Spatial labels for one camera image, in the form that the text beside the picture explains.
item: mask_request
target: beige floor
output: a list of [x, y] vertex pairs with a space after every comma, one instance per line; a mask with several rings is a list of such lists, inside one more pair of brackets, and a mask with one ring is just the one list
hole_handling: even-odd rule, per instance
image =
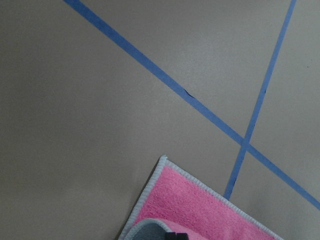
[[[83, 0], [245, 135], [289, 0]], [[295, 6], [251, 144], [320, 200], [320, 3]], [[63, 1], [0, 7], [0, 239], [114, 239], [158, 158], [223, 194], [240, 146]], [[231, 201], [288, 240], [320, 212], [247, 154]]]

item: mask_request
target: blue painter's tape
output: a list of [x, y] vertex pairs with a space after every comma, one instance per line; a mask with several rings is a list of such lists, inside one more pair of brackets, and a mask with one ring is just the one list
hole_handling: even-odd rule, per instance
[[69, 4], [74, 10], [76, 10], [80, 15], [92, 23], [97, 29], [99, 29], [108, 38], [114, 41], [119, 47], [125, 50], [130, 56], [137, 60], [142, 66], [148, 69], [152, 74], [154, 74], [158, 79], [165, 83], [169, 88], [171, 88], [175, 93], [177, 93], [181, 98], [183, 98], [187, 103], [198, 110], [203, 116], [205, 116], [210, 122], [215, 124], [219, 129], [221, 129], [230, 138], [241, 144], [243, 138], [224, 123], [218, 116], [211, 112], [206, 106], [204, 106], [200, 101], [191, 96], [182, 86], [180, 86], [175, 80], [173, 80], [168, 74], [166, 74], [161, 68], [154, 64], [149, 58], [147, 58], [142, 52], [140, 52], [136, 47], [134, 47], [130, 42], [128, 42], [124, 37], [122, 37], [118, 32], [116, 32], [111, 26], [105, 23], [100, 17], [98, 17], [94, 12], [92, 12], [88, 7], [86, 7], [79, 0], [64, 0]]
[[296, 183], [292, 178], [285, 174], [280, 168], [274, 165], [268, 158], [262, 155], [257, 149], [252, 145], [249, 145], [248, 152], [254, 156], [260, 163], [271, 170], [280, 179], [286, 182], [290, 187], [292, 187], [297, 193], [304, 197], [309, 203], [320, 210], [320, 202], [316, 200], [311, 194], [309, 194], [305, 189], [303, 189], [298, 183]]
[[[102, 19], [96, 16], [89, 8], [82, 4], [78, 0], [64, 0], [69, 4], [74, 10], [81, 14], [85, 19], [97, 27], [102, 33], [113, 40], [118, 46], [125, 50], [129, 55], [141, 63], [146, 69], [157, 76], [162, 82], [164, 82], [168, 87], [170, 87], [174, 92], [176, 92], [180, 97], [182, 97], [186, 102], [197, 109], [202, 115], [204, 115], [209, 121], [220, 128], [224, 133], [236, 141], [239, 145], [243, 144], [243, 138], [230, 128], [226, 123], [224, 123], [220, 118], [218, 118], [214, 113], [212, 113], [208, 108], [206, 108], [201, 102], [190, 95], [184, 88], [182, 88], [177, 82], [175, 82], [170, 76], [168, 76], [163, 70], [156, 66], [150, 59], [143, 55], [138, 49], [136, 49], [131, 43], [124, 39], [119, 33], [117, 33], [113, 28], [106, 24]], [[320, 203], [312, 197], [307, 191], [305, 191], [301, 186], [299, 186], [295, 181], [293, 181], [289, 176], [282, 172], [277, 166], [275, 166], [271, 161], [269, 161], [264, 155], [262, 155], [258, 150], [246, 142], [243, 144], [255, 158], [257, 158], [261, 163], [263, 163], [267, 168], [269, 168], [274, 174], [279, 176], [284, 180], [289, 186], [295, 189], [299, 194], [301, 194], [307, 201], [313, 204], [316, 208], [320, 208]]]
[[255, 103], [255, 106], [254, 106], [254, 110], [253, 110], [253, 113], [252, 113], [248, 128], [247, 128], [246, 133], [245, 133], [244, 140], [242, 142], [240, 151], [238, 153], [238, 156], [236, 158], [235, 164], [233, 166], [229, 181], [228, 181], [227, 186], [225, 188], [224, 197], [226, 199], [228, 199], [228, 200], [231, 197], [231, 194], [232, 194], [232, 191], [234, 189], [237, 177], [238, 177], [239, 172], [240, 172], [240, 168], [241, 168], [242, 163], [243, 163], [243, 161], [245, 159], [245, 155], [246, 155], [246, 152], [247, 152], [247, 149], [248, 149], [252, 134], [254, 132], [254, 129], [255, 129], [255, 126], [256, 126], [256, 123], [257, 123], [257, 120], [258, 120], [258, 116], [259, 116], [259, 113], [260, 113], [260, 110], [261, 110], [261, 107], [262, 107], [262, 104], [264, 102], [265, 95], [266, 95], [266, 92], [267, 92], [267, 89], [268, 89], [268, 85], [269, 85], [272, 73], [274, 71], [274, 68], [275, 68], [275, 65], [276, 65], [276, 62], [277, 62], [277, 58], [278, 58], [278, 55], [279, 55], [279, 52], [280, 52], [280, 48], [281, 48], [282, 42], [283, 42], [283, 40], [285, 38], [286, 31], [287, 31], [287, 28], [288, 28], [292, 13], [294, 11], [295, 5], [296, 5], [296, 0], [292, 0], [290, 5], [289, 5], [288, 11], [286, 13], [286, 16], [284, 18], [284, 22], [282, 24], [282, 28], [281, 28], [279, 37], [278, 37], [278, 39], [276, 41], [276, 44], [275, 44], [275, 47], [274, 47], [274, 50], [273, 50], [273, 54], [272, 54], [272, 57], [271, 57], [270, 62], [269, 62], [269, 66], [268, 66], [267, 71], [265, 73], [264, 80], [263, 80], [263, 83], [262, 83], [262, 86], [261, 86], [261, 89], [260, 89], [260, 93], [259, 93], [258, 98], [256, 100], [256, 103]]

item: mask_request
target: pink towel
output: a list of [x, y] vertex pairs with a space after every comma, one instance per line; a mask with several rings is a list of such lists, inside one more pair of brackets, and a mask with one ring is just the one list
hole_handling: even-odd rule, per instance
[[164, 232], [187, 233], [189, 240], [282, 239], [165, 155], [160, 158], [119, 239], [134, 240], [134, 235], [146, 225], [159, 226], [159, 231]]

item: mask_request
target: pink mat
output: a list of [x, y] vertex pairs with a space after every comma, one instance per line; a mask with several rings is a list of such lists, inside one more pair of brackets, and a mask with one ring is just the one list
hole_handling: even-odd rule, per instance
[[166, 156], [160, 158], [119, 239], [150, 220], [166, 226], [166, 232], [188, 233], [190, 240], [282, 239]]

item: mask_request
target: black object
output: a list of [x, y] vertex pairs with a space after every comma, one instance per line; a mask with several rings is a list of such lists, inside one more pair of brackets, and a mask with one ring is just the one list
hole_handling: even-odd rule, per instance
[[186, 233], [166, 232], [164, 240], [189, 240], [189, 237]]

